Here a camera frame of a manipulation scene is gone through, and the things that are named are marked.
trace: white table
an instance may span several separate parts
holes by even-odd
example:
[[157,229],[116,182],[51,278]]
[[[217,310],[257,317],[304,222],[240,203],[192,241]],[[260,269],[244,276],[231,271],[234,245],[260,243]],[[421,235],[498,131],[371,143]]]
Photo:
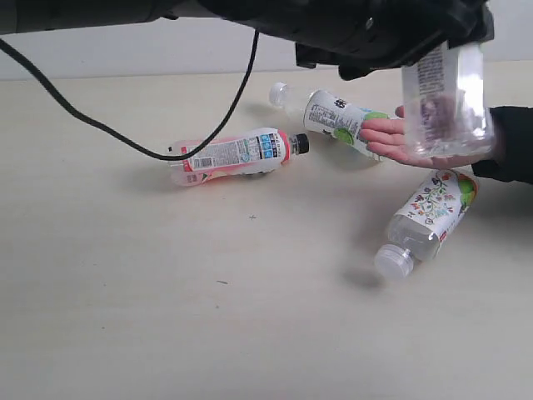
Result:
[[[527,105],[533,63],[489,66],[491,104]],[[149,147],[201,138],[241,75],[59,81]],[[297,133],[284,80],[392,112],[397,72],[258,73],[226,135]],[[533,188],[483,181],[439,257],[400,283],[372,267],[426,171],[360,169],[318,134],[261,179],[172,186],[167,166],[0,84],[0,397],[451,400],[533,391]]]

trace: white bottle cap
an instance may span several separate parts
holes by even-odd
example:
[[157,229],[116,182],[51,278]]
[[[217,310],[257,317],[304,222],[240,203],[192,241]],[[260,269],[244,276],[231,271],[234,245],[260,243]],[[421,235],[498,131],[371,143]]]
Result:
[[270,104],[272,106],[281,108],[281,93],[283,92],[284,88],[286,88],[286,84],[282,82],[278,82],[274,86],[272,86],[272,89],[270,89],[270,94],[268,96],[268,99],[270,100]]
[[377,252],[374,265],[385,278],[403,279],[412,273],[415,261],[408,250],[386,244]]

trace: white wall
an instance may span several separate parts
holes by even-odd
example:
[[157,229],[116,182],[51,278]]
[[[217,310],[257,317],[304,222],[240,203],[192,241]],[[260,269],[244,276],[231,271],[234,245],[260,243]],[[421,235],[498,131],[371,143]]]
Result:
[[[498,0],[497,38],[486,46],[490,60],[533,59],[533,2]],[[217,20],[157,21],[126,27],[40,32],[8,37],[54,78],[170,73],[240,72],[247,64],[252,30]],[[262,37],[256,70],[295,69],[290,42]],[[0,79],[25,78],[0,56]]]

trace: white labeled bottle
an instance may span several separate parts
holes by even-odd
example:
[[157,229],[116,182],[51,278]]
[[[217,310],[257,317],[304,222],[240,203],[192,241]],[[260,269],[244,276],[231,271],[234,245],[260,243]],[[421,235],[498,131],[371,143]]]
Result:
[[364,121],[389,118],[383,112],[374,112],[350,104],[325,90],[311,90],[276,83],[270,91],[270,103],[285,110],[295,123],[308,131],[334,137],[376,161],[381,157],[366,149],[367,141],[359,136]]
[[[189,153],[202,141],[182,141],[170,148],[171,155]],[[264,127],[240,137],[213,140],[196,156],[169,162],[172,180],[179,186],[196,186],[215,178],[231,175],[269,173],[289,161],[291,156],[309,152],[306,134],[287,136]]]
[[469,174],[433,171],[391,220],[386,230],[388,244],[375,258],[381,275],[405,278],[415,260],[433,259],[465,216],[478,189],[478,182]]

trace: human hand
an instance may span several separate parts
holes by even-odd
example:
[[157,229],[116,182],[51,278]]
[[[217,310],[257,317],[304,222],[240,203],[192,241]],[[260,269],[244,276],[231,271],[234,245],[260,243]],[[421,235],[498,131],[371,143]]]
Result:
[[[396,109],[396,115],[403,118],[404,108]],[[403,119],[371,119],[362,124],[361,137],[368,141],[368,150],[390,158],[400,164],[429,169],[464,167],[490,158],[486,154],[475,156],[416,158],[406,151],[405,121]]]

